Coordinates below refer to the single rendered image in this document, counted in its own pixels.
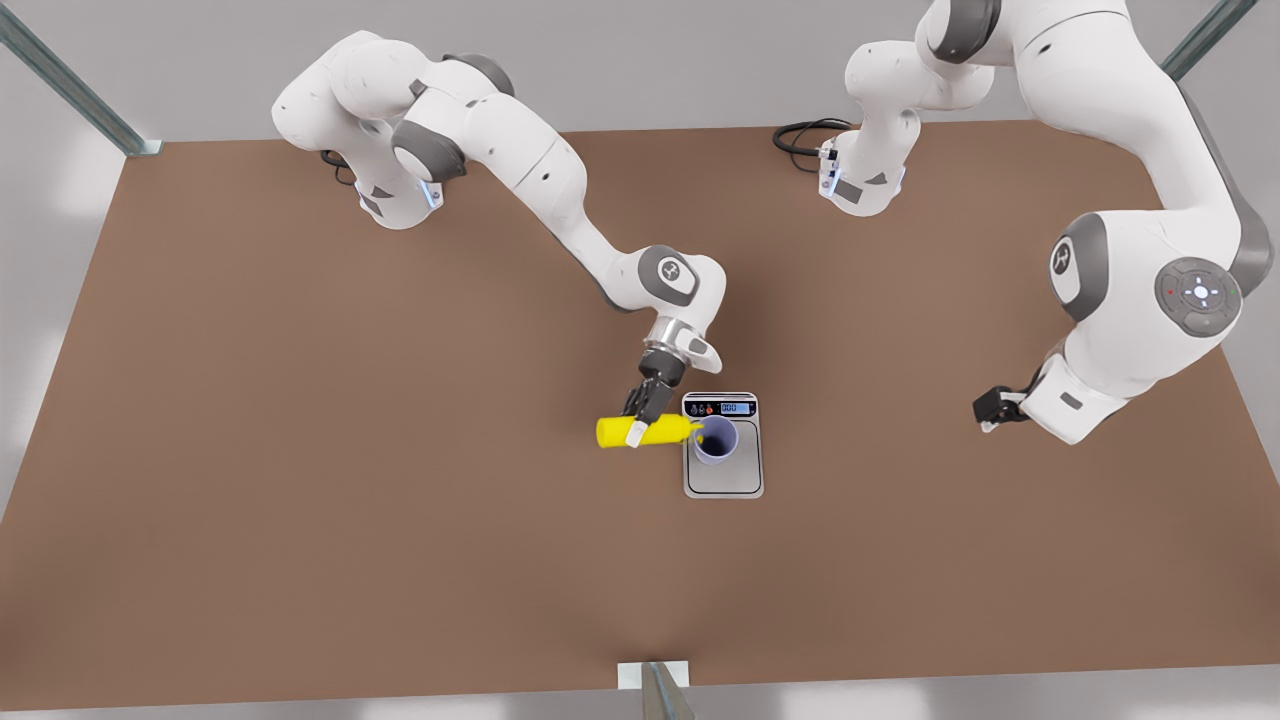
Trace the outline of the silver kitchen scale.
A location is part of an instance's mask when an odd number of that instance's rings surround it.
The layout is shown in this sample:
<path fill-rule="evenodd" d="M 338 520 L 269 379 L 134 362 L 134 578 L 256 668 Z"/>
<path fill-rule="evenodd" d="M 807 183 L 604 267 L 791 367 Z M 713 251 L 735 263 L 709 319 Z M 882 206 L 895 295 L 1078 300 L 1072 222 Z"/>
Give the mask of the silver kitchen scale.
<path fill-rule="evenodd" d="M 689 392 L 682 397 L 685 418 L 696 423 L 709 415 L 731 419 L 739 446 L 723 461 L 704 465 L 690 438 L 684 445 L 684 491 L 690 498 L 756 498 L 763 493 L 762 438 L 758 397 L 749 392 Z"/>

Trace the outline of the silver frame post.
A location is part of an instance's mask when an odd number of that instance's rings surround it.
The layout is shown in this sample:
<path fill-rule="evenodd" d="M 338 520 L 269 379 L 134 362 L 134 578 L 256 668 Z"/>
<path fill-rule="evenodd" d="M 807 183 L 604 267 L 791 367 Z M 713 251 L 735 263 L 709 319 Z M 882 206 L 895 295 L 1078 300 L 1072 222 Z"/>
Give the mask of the silver frame post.
<path fill-rule="evenodd" d="M 0 0 L 0 44 L 128 158 L 156 156 L 163 141 L 143 138 Z"/>
<path fill-rule="evenodd" d="M 686 660 L 617 664 L 617 687 L 640 691 L 643 720 L 696 720 L 684 693 L 690 687 Z"/>
<path fill-rule="evenodd" d="M 1172 81 L 1181 81 L 1260 0 L 1217 0 L 1204 17 L 1160 63 Z"/>

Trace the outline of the pale blue cup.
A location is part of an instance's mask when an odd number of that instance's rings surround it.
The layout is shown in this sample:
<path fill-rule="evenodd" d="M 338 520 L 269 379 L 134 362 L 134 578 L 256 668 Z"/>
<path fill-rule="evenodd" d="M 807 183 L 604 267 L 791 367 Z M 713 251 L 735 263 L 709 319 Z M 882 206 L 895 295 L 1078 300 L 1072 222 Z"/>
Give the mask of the pale blue cup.
<path fill-rule="evenodd" d="M 690 446 L 701 464 L 723 462 L 739 446 L 739 428 L 726 416 L 701 418 L 690 436 Z"/>

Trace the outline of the yellow sauce bottle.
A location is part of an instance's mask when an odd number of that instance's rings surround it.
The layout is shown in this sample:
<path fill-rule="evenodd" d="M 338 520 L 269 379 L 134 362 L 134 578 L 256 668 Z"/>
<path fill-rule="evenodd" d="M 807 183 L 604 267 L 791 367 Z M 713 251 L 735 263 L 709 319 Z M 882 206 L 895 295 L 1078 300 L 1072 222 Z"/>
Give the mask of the yellow sauce bottle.
<path fill-rule="evenodd" d="M 596 421 L 595 437 L 602 448 L 627 447 L 626 434 L 634 420 L 631 416 L 607 416 Z M 648 423 L 646 433 L 640 446 L 680 445 L 687 441 L 698 428 L 698 423 L 677 414 L 662 414 Z"/>

